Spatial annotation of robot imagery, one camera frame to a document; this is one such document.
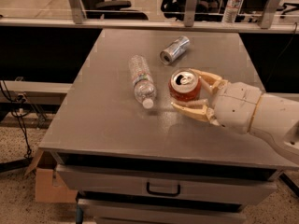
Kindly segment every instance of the speckled floor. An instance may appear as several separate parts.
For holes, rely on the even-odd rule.
[[[29,144],[35,154],[38,143],[47,131],[54,115],[49,114],[49,121],[42,129],[37,129],[35,114],[25,117]],[[10,114],[0,122],[0,162],[22,159],[26,145],[18,122]],[[35,201],[35,174],[24,175],[25,168],[0,174],[0,223],[75,223],[75,204],[72,203],[37,203]],[[287,172],[287,175],[299,185],[299,173]],[[263,200],[259,205],[247,206],[245,224],[298,224],[299,198],[279,179],[278,190]],[[94,223],[90,217],[84,223]]]
[[[160,19],[161,0],[152,0],[153,5],[146,3],[146,6],[144,1],[135,0],[134,7],[148,11],[151,20]],[[0,14],[7,17],[67,19],[70,18],[71,13],[66,0],[0,0]],[[298,18],[291,17],[292,20],[298,21]],[[29,115],[24,120],[28,126],[28,140],[35,154],[48,126],[46,124],[44,128],[37,129],[35,114]],[[0,122],[0,147],[0,162],[22,159],[26,152],[23,134],[17,121],[10,115]],[[0,223],[75,223],[75,204],[35,202],[35,175],[31,173],[25,176],[24,172],[25,168],[21,168],[0,174]],[[299,173],[288,172],[287,174],[299,185]],[[248,218],[245,224],[299,223],[298,197],[282,181],[277,180],[276,183],[278,190],[275,193],[259,205],[248,206],[244,209],[243,212]],[[84,223],[93,223],[93,221],[87,218]]]

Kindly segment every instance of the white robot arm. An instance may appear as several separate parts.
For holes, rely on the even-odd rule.
[[[267,142],[279,155],[299,164],[299,103],[238,82],[193,70],[212,96],[211,106],[188,107],[174,101],[183,115],[220,125],[237,133],[249,133]]]

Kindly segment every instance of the bottle label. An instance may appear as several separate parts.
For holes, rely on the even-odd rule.
[[[234,9],[239,9],[241,5],[242,0],[228,0],[227,1],[227,7],[229,8],[234,8]]]
[[[141,80],[148,80],[151,83],[153,83],[152,77],[150,74],[148,73],[141,73],[138,75],[138,77],[136,77],[135,79],[133,79],[133,87]]]

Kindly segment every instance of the desk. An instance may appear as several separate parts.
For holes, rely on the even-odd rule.
[[[163,65],[160,51],[180,35],[190,48]],[[151,110],[133,94],[128,61],[136,54],[157,87]],[[298,169],[260,139],[175,112],[167,82],[179,67],[263,87],[238,34],[104,30],[41,142],[97,223],[243,223],[245,205]]]

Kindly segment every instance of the red soda can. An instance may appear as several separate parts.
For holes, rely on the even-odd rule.
[[[177,70],[168,83],[170,96],[178,101],[192,101],[199,97],[201,83],[192,69]]]

